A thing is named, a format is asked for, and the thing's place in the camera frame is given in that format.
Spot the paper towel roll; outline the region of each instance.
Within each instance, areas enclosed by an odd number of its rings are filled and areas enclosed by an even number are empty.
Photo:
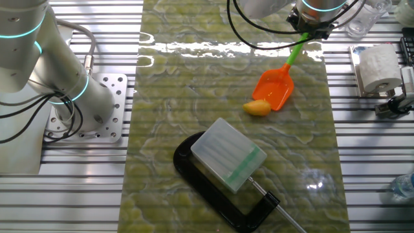
[[[361,52],[360,72],[367,93],[380,93],[398,87],[401,74],[394,46],[378,45]]]

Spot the green handle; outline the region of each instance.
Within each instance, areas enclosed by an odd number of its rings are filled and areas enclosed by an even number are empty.
[[[300,41],[306,40],[308,38],[308,35],[309,35],[309,33],[307,33],[307,32],[303,33],[302,37],[300,37]],[[292,65],[295,62],[296,57],[298,56],[300,50],[302,49],[303,44],[304,43],[301,43],[299,45],[296,45],[293,48],[292,53],[290,54],[289,58],[286,61],[287,64]]]

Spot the yellow toy fruit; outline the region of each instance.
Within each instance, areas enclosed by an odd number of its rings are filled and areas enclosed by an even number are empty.
[[[256,100],[243,105],[243,109],[250,115],[264,117],[272,110],[270,103],[265,100]]]

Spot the green marble mat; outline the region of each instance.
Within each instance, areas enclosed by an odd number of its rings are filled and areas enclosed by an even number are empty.
[[[288,12],[257,22],[291,30]],[[251,42],[275,47],[299,38],[260,32],[237,14],[234,21]],[[219,117],[267,152],[253,177],[305,230],[349,232],[320,43],[306,44],[292,66],[295,90],[283,109],[256,118],[242,105],[261,74],[280,68],[290,49],[257,51],[240,43],[224,0],[145,0],[141,31],[119,232],[233,232],[173,166],[175,148]],[[208,176],[245,213],[261,199],[250,183],[234,195]],[[275,211],[257,232],[295,229]]]

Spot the orange toy shovel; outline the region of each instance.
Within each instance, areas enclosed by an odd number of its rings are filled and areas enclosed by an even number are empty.
[[[303,33],[300,41],[307,39],[308,33]],[[265,100],[270,103],[273,110],[282,108],[287,98],[292,94],[294,84],[289,76],[290,66],[294,63],[303,43],[296,45],[286,63],[280,69],[264,72],[253,92],[254,100]]]

